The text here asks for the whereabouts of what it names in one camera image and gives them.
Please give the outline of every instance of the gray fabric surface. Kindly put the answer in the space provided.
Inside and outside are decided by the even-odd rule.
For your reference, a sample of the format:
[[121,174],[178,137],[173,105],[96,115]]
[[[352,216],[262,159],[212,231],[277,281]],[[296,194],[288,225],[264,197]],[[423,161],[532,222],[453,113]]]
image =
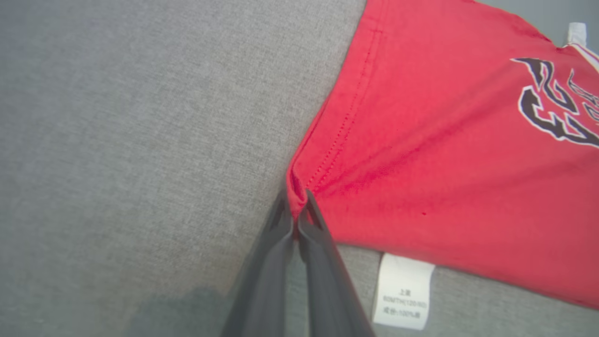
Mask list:
[[[0,336],[216,336],[363,7],[0,2]],[[341,253],[370,314],[380,254]],[[305,336],[297,256],[288,275]],[[596,311],[447,269],[431,310],[423,332],[375,329],[599,331]]]

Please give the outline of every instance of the garment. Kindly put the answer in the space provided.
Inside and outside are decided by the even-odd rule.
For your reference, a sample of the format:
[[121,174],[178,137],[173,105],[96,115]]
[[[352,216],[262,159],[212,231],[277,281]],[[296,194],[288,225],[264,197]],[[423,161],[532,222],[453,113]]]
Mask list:
[[599,308],[599,58],[466,0],[370,0],[288,169],[338,242]]

